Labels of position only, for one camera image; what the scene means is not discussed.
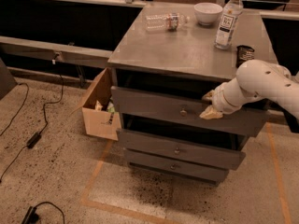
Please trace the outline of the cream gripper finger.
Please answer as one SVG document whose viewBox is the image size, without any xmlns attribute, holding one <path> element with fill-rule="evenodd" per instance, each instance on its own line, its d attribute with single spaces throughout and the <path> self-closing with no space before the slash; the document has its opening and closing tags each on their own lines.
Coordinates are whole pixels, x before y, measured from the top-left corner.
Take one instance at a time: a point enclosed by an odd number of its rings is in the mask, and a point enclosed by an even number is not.
<svg viewBox="0 0 299 224">
<path fill-rule="evenodd" d="M 202 99 L 207 102 L 211 102 L 213 100 L 214 91 L 211 90 L 202 96 Z"/>
<path fill-rule="evenodd" d="M 221 119 L 223 114 L 215 109 L 212 105 L 209 105 L 200 115 L 201 119 Z"/>
</svg>

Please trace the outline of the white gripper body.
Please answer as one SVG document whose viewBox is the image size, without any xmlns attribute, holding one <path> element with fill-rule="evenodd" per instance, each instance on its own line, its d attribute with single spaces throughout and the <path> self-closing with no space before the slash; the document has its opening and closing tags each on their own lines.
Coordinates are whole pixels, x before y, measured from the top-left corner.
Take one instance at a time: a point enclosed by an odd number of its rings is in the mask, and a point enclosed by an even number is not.
<svg viewBox="0 0 299 224">
<path fill-rule="evenodd" d="M 241 106 L 234 106 L 231 105 L 224 96 L 224 88 L 225 88 L 226 82 L 220 84 L 212 94 L 212 106 L 213 108 L 221 112 L 224 115 L 230 115 L 234 112 L 238 111 Z"/>
</svg>

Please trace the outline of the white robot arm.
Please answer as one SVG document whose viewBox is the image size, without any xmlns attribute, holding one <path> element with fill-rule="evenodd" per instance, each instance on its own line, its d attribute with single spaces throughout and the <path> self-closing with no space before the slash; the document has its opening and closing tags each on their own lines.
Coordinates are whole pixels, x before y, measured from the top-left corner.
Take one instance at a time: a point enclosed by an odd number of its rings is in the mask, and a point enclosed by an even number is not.
<svg viewBox="0 0 299 224">
<path fill-rule="evenodd" d="M 203 96 L 211 102 L 199 117 L 221 119 L 241 109 L 244 104 L 268 99 L 299 119 L 299 84 L 281 65 L 261 60 L 243 62 L 235 78 L 223 82 Z"/>
</svg>

